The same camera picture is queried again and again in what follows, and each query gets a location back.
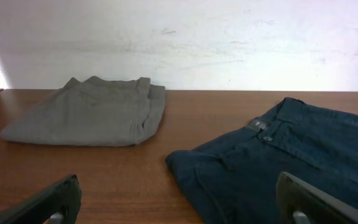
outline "folded clothing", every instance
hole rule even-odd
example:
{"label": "folded clothing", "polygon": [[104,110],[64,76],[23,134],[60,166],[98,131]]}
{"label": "folded clothing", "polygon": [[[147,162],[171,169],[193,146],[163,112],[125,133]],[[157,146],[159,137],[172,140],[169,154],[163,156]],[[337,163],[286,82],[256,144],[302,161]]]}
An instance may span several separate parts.
{"label": "folded clothing", "polygon": [[165,87],[149,78],[128,82],[72,78],[49,99],[1,131],[8,141],[73,146],[128,146],[157,131]]}
{"label": "folded clothing", "polygon": [[358,209],[358,115],[292,98],[166,162],[205,223],[280,223],[281,172]]}

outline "navy blue garment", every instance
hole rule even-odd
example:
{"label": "navy blue garment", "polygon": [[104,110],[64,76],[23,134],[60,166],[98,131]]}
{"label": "navy blue garment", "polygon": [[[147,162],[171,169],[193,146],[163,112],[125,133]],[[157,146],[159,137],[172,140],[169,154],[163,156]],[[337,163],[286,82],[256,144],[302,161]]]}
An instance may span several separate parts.
{"label": "navy blue garment", "polygon": [[358,115],[285,98],[255,121],[166,158],[205,223],[280,223],[283,171],[358,209]]}

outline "folded gray fabric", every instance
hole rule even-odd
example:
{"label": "folded gray fabric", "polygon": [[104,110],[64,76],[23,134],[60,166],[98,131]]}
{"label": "folded gray fabric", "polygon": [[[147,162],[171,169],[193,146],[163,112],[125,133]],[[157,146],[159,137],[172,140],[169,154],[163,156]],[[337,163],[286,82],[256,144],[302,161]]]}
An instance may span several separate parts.
{"label": "folded gray fabric", "polygon": [[1,131],[8,141],[73,146],[128,146],[157,131],[165,87],[149,78],[128,82],[72,78],[49,99]]}

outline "garment button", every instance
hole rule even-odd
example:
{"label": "garment button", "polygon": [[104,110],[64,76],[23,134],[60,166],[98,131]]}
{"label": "garment button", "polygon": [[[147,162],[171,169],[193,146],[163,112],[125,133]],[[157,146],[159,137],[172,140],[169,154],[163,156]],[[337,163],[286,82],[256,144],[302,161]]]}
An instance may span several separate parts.
{"label": "garment button", "polygon": [[272,137],[269,137],[269,136],[265,136],[265,137],[263,137],[263,139],[264,139],[265,141],[271,141],[271,140],[273,140],[273,138],[272,138]]}

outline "white wall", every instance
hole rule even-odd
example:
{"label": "white wall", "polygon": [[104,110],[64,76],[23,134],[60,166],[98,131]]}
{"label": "white wall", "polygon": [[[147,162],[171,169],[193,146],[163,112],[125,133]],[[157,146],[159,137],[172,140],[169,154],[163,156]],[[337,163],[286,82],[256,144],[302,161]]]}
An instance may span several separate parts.
{"label": "white wall", "polygon": [[0,0],[0,64],[8,88],[358,91],[358,1]]}

